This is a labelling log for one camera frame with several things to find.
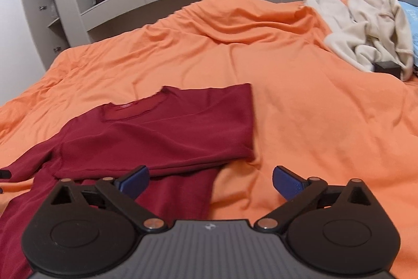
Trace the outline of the dark red t-shirt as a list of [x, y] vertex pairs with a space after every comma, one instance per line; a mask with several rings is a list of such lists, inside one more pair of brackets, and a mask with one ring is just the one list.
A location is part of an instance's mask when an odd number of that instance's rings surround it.
[[107, 103], [71, 119], [8, 166], [11, 181], [32, 180], [1, 215], [1, 277], [27, 278], [24, 229], [56, 183], [89, 185], [146, 166], [150, 183], [137, 199], [172, 222], [207, 219], [213, 183], [231, 161], [251, 161], [254, 111], [248, 83], [227, 88], [171, 86], [131, 103]]

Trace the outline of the orange bed sheet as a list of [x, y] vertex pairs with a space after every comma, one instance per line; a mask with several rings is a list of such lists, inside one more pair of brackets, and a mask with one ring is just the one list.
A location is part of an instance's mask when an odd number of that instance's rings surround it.
[[[1, 166], [103, 104], [149, 98], [165, 86], [248, 83], [251, 161], [225, 164], [207, 219], [255, 221], [283, 198], [284, 165], [330, 183], [363, 179], [400, 232], [392, 272], [417, 277], [417, 83], [358, 71], [324, 45], [329, 28], [301, 3], [203, 0], [155, 24], [62, 52], [45, 76], [1, 108]], [[1, 215], [32, 180], [9, 184]]]

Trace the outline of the small black box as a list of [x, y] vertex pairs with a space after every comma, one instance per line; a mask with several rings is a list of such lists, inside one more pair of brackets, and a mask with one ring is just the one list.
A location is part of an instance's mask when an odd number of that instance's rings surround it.
[[401, 79], [402, 67], [395, 62], [375, 62], [373, 68], [375, 73], [390, 74], [397, 79]]

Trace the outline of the cream white garment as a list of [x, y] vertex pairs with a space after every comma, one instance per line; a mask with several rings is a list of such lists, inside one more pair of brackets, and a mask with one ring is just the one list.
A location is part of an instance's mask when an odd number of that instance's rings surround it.
[[400, 67], [407, 81], [414, 69], [414, 45], [407, 15], [397, 0], [303, 0], [316, 10], [331, 33], [325, 45], [338, 57], [364, 72], [377, 62]]

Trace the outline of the light blue garment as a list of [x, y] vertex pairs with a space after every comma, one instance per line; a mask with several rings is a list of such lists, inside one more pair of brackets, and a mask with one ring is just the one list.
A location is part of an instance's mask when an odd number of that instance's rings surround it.
[[417, 68], [418, 62], [418, 7], [407, 2], [400, 1], [402, 10], [407, 16], [409, 27], [412, 33], [412, 43], [414, 52], [414, 66]]

